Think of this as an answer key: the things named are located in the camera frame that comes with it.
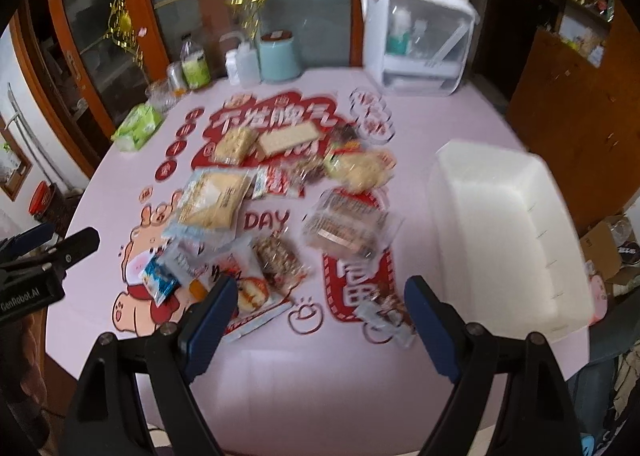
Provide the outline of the red white fruit packet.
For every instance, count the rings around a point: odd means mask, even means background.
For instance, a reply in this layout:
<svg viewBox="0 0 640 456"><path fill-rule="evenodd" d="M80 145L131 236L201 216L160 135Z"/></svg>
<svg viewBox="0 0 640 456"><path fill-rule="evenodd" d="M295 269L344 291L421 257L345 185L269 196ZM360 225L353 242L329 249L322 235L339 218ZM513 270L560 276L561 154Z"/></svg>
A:
<svg viewBox="0 0 640 456"><path fill-rule="evenodd" d="M270 320L292 309L293 302L268 284L249 244L235 244L215 251L204 251L203 262L194 268L189 291L203 301L222 276L235 280L238 303L224 333L224 340L238 340Z"/></svg>

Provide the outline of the blue white candy packet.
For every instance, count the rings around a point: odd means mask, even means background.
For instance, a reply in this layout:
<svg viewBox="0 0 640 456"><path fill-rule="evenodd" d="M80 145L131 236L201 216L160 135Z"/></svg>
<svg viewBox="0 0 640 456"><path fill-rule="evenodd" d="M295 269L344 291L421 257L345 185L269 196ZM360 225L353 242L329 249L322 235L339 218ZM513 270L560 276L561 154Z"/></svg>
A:
<svg viewBox="0 0 640 456"><path fill-rule="evenodd" d="M161 306L171 297L179 286L179 281L160 262L159 256L152 257L142 268L140 280L157 306Z"/></svg>

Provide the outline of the dark nut bar packet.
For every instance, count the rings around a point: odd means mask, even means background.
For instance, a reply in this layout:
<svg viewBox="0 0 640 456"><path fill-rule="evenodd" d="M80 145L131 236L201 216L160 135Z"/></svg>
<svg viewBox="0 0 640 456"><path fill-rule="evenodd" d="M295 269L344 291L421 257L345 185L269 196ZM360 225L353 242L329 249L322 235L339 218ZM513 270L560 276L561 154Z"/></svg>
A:
<svg viewBox="0 0 640 456"><path fill-rule="evenodd" d="M252 240L252 249L269 285L282 296L289 296L308 276L297 251L282 235L273 233Z"/></svg>

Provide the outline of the large pale biscuit packet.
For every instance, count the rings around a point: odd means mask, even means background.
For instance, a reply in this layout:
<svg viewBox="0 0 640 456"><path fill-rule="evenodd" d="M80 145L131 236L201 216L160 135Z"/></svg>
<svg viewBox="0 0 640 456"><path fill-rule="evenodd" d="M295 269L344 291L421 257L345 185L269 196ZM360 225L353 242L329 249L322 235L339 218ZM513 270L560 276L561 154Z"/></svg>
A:
<svg viewBox="0 0 640 456"><path fill-rule="evenodd" d="M233 242L253 169L201 168L193 171L163 231L170 242L184 240L220 248Z"/></svg>

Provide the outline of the clear round cake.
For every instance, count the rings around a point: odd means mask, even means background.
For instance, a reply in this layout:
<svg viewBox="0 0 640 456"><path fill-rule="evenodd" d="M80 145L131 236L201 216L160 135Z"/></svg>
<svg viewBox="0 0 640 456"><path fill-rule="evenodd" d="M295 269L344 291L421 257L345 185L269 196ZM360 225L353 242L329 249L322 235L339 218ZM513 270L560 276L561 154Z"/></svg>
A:
<svg viewBox="0 0 640 456"><path fill-rule="evenodd" d="M302 224L306 246L343 261L372 261L382 256L404 218L379 202L375 194L327 190Z"/></svg>

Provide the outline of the red cookies snack packet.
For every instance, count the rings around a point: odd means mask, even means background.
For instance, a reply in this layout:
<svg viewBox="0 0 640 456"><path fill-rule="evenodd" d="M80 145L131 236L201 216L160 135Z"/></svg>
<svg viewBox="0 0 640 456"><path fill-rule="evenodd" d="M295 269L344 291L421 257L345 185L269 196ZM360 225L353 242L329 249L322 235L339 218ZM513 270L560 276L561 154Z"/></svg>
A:
<svg viewBox="0 0 640 456"><path fill-rule="evenodd" d="M304 188L295 183L288 172L280 167L261 166L256 169L252 198L286 197L303 198Z"/></svg>

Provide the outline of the puffed rice ball packet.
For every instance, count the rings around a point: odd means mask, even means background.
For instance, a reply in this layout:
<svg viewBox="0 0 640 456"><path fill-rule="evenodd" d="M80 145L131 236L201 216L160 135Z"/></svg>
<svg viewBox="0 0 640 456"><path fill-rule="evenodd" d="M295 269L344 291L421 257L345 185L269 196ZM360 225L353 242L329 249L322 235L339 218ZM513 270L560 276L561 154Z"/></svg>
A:
<svg viewBox="0 0 640 456"><path fill-rule="evenodd" d="M389 150L332 150L323 164L329 178L356 195L384 186L393 177L396 158Z"/></svg>

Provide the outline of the rice crispy bar packet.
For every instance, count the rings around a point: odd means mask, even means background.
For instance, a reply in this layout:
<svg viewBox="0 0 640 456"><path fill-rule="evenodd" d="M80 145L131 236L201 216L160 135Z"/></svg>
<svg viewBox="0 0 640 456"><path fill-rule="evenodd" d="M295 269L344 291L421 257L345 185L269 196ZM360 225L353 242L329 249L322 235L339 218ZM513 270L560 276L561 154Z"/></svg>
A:
<svg viewBox="0 0 640 456"><path fill-rule="evenodd" d="M216 164L239 166L252 151L259 133L252 128L230 129L218 142L213 154Z"/></svg>

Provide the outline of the beige cracker sandwich packet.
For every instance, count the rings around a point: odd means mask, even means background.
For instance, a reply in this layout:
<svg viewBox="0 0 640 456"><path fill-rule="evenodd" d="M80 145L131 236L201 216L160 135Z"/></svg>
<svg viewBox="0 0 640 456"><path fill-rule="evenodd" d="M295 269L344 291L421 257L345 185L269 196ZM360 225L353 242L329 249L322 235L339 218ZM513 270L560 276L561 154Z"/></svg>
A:
<svg viewBox="0 0 640 456"><path fill-rule="evenodd" d="M276 156L299 145L314 142L322 133L312 121L288 126L262 134L257 139L258 154L264 158Z"/></svg>

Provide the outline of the date walnut snack packet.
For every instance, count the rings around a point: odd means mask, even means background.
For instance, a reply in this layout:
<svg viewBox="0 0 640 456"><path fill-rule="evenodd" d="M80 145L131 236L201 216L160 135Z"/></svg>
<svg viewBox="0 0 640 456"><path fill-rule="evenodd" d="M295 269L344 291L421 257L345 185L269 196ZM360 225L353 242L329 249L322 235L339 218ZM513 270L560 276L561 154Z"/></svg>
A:
<svg viewBox="0 0 640 456"><path fill-rule="evenodd" d="M306 185L319 182L326 175L326 170L324 170L323 159L314 155L294 161L288 167L288 173L293 183Z"/></svg>

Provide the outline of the white plastic storage bin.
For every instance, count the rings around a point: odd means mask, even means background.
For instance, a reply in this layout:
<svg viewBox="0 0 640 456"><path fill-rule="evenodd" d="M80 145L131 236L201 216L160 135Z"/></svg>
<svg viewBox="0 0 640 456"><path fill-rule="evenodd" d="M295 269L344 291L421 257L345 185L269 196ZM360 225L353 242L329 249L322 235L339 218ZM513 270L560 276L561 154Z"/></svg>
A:
<svg viewBox="0 0 640 456"><path fill-rule="evenodd" d="M589 325L593 302L573 221L544 161L450 141L427 182L442 298L497 336L561 340Z"/></svg>

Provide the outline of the cardboard box on floor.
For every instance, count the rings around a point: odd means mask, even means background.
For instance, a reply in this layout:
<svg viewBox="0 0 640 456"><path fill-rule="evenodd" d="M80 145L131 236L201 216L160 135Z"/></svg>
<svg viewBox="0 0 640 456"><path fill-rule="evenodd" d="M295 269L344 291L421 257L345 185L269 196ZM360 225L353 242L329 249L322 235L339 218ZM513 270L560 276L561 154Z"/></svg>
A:
<svg viewBox="0 0 640 456"><path fill-rule="evenodd" d="M580 239L589 277L597 276L611 299L639 288L639 237L624 214L608 216Z"/></svg>

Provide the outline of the dark dried fruit packet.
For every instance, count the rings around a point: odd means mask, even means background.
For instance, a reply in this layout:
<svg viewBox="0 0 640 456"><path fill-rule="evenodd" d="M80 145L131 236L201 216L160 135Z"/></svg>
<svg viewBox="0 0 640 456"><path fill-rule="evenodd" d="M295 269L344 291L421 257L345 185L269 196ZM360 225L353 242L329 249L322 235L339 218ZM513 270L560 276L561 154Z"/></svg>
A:
<svg viewBox="0 0 640 456"><path fill-rule="evenodd" d="M334 150L359 148L358 133L351 124L337 124L329 132L328 147Z"/></svg>

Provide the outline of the green label plastic bottle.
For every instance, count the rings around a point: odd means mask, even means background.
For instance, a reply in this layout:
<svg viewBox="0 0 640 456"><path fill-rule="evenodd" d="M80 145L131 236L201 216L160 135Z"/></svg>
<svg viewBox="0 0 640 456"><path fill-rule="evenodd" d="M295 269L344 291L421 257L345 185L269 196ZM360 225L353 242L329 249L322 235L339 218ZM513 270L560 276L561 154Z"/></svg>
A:
<svg viewBox="0 0 640 456"><path fill-rule="evenodd" d="M184 34L181 40L180 62L186 84L192 91L205 88L212 82L205 50L192 34Z"/></svg>

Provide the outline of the white countertop sterilizer box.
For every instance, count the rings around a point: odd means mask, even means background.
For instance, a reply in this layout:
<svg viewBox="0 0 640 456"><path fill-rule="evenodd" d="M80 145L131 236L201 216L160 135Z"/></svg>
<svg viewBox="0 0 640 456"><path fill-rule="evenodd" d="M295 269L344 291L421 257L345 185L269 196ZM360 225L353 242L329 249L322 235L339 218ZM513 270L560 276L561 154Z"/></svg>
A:
<svg viewBox="0 0 640 456"><path fill-rule="evenodd" d="M362 64L381 91L450 95L480 21L467 0L360 0Z"/></svg>

